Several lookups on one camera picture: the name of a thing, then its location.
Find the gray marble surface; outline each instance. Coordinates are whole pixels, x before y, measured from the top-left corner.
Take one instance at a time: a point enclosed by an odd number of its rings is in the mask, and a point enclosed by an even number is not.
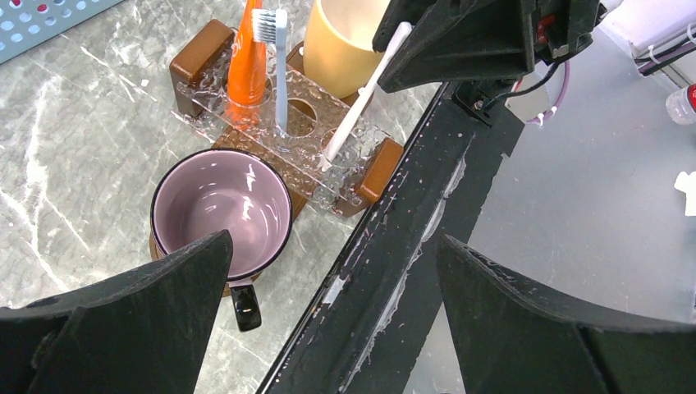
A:
[[[221,129],[176,112],[168,64],[242,0],[129,0],[0,65],[0,305],[74,290],[149,261],[149,203],[180,158]],[[311,1],[266,1],[301,41]],[[365,117],[404,142],[436,86],[378,92]],[[357,218],[309,204],[256,282],[263,326],[240,333],[222,300],[197,392],[254,392]]]

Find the mug rim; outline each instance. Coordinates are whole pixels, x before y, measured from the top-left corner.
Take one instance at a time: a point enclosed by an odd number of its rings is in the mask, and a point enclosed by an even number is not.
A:
[[[292,198],[290,197],[290,191],[288,190],[285,181],[282,179],[282,176],[280,176],[280,174],[278,173],[278,171],[276,171],[275,168],[273,168],[268,162],[266,162],[265,160],[263,160],[263,159],[260,158],[259,156],[256,156],[256,155],[253,154],[253,153],[249,153],[249,152],[246,152],[246,151],[244,151],[244,150],[236,149],[236,148],[208,148],[208,149],[200,150],[200,151],[198,151],[198,152],[193,152],[192,154],[190,154],[190,155],[186,156],[185,158],[179,160],[176,164],[174,164],[171,168],[169,168],[169,170],[167,170],[167,172],[164,174],[164,176],[162,177],[162,179],[159,180],[159,183],[157,184],[157,187],[156,187],[155,190],[154,190],[153,198],[152,198],[152,203],[150,203],[150,230],[151,230],[152,233],[153,233],[153,238],[154,238],[155,247],[158,248],[158,249],[162,252],[162,254],[164,254],[165,256],[169,255],[171,252],[167,252],[167,251],[164,250],[164,247],[162,246],[162,242],[159,240],[159,236],[158,236],[158,234],[157,234],[157,231],[156,231],[155,228],[154,228],[154,204],[155,204],[155,201],[157,201],[157,197],[158,197],[158,195],[159,195],[159,191],[160,191],[160,189],[162,189],[162,185],[164,184],[164,181],[165,181],[165,180],[172,174],[172,172],[173,172],[175,169],[177,169],[180,165],[182,165],[183,163],[187,162],[189,159],[191,159],[191,158],[193,158],[193,157],[196,157],[196,156],[198,156],[198,155],[200,155],[200,154],[207,153],[207,152],[216,152],[216,151],[237,152],[237,153],[244,154],[245,156],[249,156],[249,157],[251,157],[251,158],[253,158],[253,159],[255,159],[255,160],[258,160],[258,161],[259,161],[260,163],[262,163],[265,167],[267,167],[268,169],[270,169],[271,172],[273,173],[273,175],[275,175],[275,176],[278,178],[278,180],[280,180],[281,185],[283,186],[282,189],[285,191],[285,196],[287,197],[287,201],[288,201],[288,209],[289,209],[288,217],[290,218],[290,222],[288,223],[288,226],[287,226],[287,231],[286,231],[286,234],[285,234],[285,239],[283,239],[283,242],[282,242],[282,243],[280,244],[280,246],[278,247],[278,250],[276,251],[276,253],[275,253],[273,256],[271,256],[270,259],[268,259],[268,261],[266,261],[265,263],[261,264],[261,265],[258,266],[257,268],[253,269],[253,270],[252,270],[251,272],[249,272],[249,273],[245,273],[245,274],[243,274],[243,275],[230,276],[230,275],[229,275],[229,269],[228,269],[228,270],[227,270],[227,281],[228,281],[228,282],[234,282],[234,281],[239,281],[239,280],[242,280],[242,279],[246,279],[246,278],[248,278],[248,277],[252,277],[253,275],[256,275],[257,273],[260,273],[260,272],[262,272],[264,269],[268,268],[268,266],[271,265],[274,261],[276,261],[276,259],[278,258],[278,256],[280,256],[281,252],[285,249],[285,246],[287,245],[287,242],[290,240],[290,234],[291,234],[291,232],[292,232],[292,222],[293,222],[293,220],[292,220]],[[234,242],[235,242],[235,240],[232,240],[232,255],[233,255],[233,256],[234,256]]]
[[[314,4],[317,5],[317,10],[319,11],[319,16],[322,18],[322,21],[324,21],[324,22],[326,23],[326,26],[328,27],[328,29],[329,29],[333,34],[335,34],[336,37],[338,37],[339,39],[341,39],[341,41],[343,41],[344,43],[350,45],[351,47],[357,48],[357,49],[359,49],[359,50],[361,50],[361,51],[370,52],[370,53],[377,53],[377,52],[374,52],[374,48],[372,48],[372,44],[370,44],[368,48],[365,48],[365,47],[363,47],[362,45],[358,45],[358,44],[356,44],[356,43],[354,43],[354,42],[348,40],[348,38],[346,38],[340,31],[338,31],[338,30],[336,29],[336,27],[333,26],[333,24],[331,23],[331,21],[330,21],[330,20],[328,19],[328,17],[326,16],[326,12],[324,12],[324,8],[323,8],[323,6],[322,6],[322,0],[315,0],[315,1],[314,1]]]

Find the clear acrylic toothbrush holder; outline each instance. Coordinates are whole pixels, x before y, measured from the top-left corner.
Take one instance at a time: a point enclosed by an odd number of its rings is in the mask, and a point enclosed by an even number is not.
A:
[[[387,135],[360,118],[332,166],[324,172],[322,151],[349,107],[288,67],[288,130],[286,134],[281,133],[276,128],[276,90],[272,82],[267,83],[264,101],[258,106],[245,108],[227,97],[230,58],[231,51],[223,51],[195,87],[180,82],[176,88],[246,137],[238,138],[237,147],[269,162],[288,188],[326,209],[334,207],[337,199],[359,205],[361,198],[355,193],[353,183],[364,175],[369,159]],[[269,63],[275,62],[270,54],[268,59]],[[269,69],[268,80],[274,82],[274,64]],[[240,118],[240,112],[253,116]]]

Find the gray toothbrush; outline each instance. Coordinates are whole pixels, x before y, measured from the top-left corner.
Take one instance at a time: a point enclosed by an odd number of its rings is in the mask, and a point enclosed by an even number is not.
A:
[[[287,11],[264,10],[256,8],[251,11],[251,25],[254,29],[254,41],[276,46],[276,123],[282,135],[287,135]]]

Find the mug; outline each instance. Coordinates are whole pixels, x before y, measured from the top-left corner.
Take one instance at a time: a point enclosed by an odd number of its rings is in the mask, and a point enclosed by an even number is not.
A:
[[[237,325],[261,325],[251,277],[268,267],[290,237],[292,202],[280,175],[253,154],[206,149],[182,159],[162,178],[150,210],[155,246],[162,254],[227,229],[232,260],[227,284]]]
[[[389,0],[315,0],[304,36],[304,74],[343,99],[363,87],[382,53],[372,39]]]

